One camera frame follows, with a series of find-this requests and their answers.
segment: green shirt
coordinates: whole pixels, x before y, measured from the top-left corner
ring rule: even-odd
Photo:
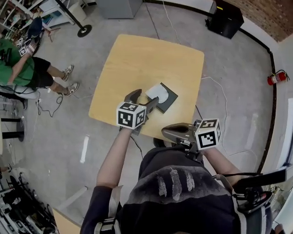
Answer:
[[[9,60],[9,66],[5,66],[5,62],[0,60],[0,83],[6,85],[9,78],[12,75],[12,67],[20,60],[21,56],[18,52],[18,48],[9,40],[0,39],[0,50],[4,49],[7,53],[7,49],[12,48],[11,57]],[[34,70],[34,62],[30,57],[24,64],[22,71],[13,81],[16,85],[25,86],[27,85],[32,77]]]

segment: black t-shirt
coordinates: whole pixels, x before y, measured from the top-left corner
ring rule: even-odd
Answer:
[[[96,224],[108,217],[111,192],[94,188],[82,234],[94,233]],[[122,234],[239,232],[229,192],[203,164],[176,148],[153,149],[144,157],[138,183],[117,219]]]

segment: black sleeve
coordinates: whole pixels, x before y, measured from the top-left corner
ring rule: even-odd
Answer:
[[[81,234],[93,234],[97,223],[108,218],[109,202],[112,188],[97,186],[92,192],[92,198],[87,214],[81,226]]]

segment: gray object on table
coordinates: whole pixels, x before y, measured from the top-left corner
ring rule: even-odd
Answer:
[[[132,19],[141,4],[142,0],[97,0],[105,19]]]

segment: fire extinguisher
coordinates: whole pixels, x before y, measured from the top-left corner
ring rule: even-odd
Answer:
[[[269,85],[274,85],[280,81],[283,81],[283,80],[290,80],[289,76],[287,75],[287,73],[284,71],[284,70],[278,70],[276,72],[276,74],[273,74],[273,75],[270,75],[268,78],[267,78],[267,83]]]

